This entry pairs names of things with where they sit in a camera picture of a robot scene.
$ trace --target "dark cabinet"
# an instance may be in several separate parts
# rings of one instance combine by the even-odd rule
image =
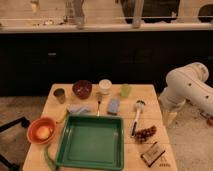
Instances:
[[[213,32],[100,32],[0,35],[0,95],[47,94],[53,83],[151,83],[202,62],[213,85]]]

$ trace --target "blue sponge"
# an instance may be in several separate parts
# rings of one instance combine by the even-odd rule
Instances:
[[[111,99],[107,107],[107,113],[110,115],[117,115],[119,105],[120,101],[118,99]]]

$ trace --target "bowl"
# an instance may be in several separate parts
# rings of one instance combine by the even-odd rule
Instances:
[[[33,121],[27,129],[27,139],[33,144],[46,144],[55,135],[56,122],[49,117]]]
[[[92,83],[87,80],[79,80],[72,87],[74,94],[80,99],[87,99],[92,92]]]

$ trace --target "green plastic tray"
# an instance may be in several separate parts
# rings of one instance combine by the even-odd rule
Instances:
[[[123,120],[109,116],[69,116],[56,165],[103,170],[124,167]]]

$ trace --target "white cup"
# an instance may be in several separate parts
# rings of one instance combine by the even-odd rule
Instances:
[[[112,82],[110,80],[103,79],[99,82],[99,88],[102,94],[109,94],[111,86]]]

